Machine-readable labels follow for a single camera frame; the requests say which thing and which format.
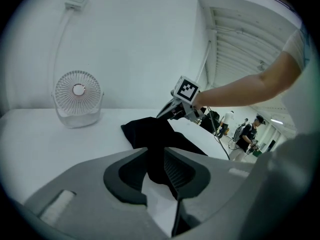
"black shirt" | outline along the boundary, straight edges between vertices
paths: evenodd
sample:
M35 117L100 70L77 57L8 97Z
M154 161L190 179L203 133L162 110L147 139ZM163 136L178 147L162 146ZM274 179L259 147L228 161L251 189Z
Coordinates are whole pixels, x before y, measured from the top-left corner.
M246 127L244 127L243 131L242 131L242 134L240 135L240 139L237 141L237 145L243 149L244 152L247 151L248 147L249 147L249 143L246 142L242 136L247 136L249 138L250 141L252 141L255 136L256 136L256 133L257 133L257 129L254 128L254 126L249 123L246 125Z

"desk fan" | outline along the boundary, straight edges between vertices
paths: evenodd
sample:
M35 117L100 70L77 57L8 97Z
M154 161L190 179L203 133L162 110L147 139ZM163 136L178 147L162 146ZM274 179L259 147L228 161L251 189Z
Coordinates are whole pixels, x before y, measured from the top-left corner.
M81 70L63 75L52 94L57 116L69 128L95 123L100 116L103 95L94 76Z

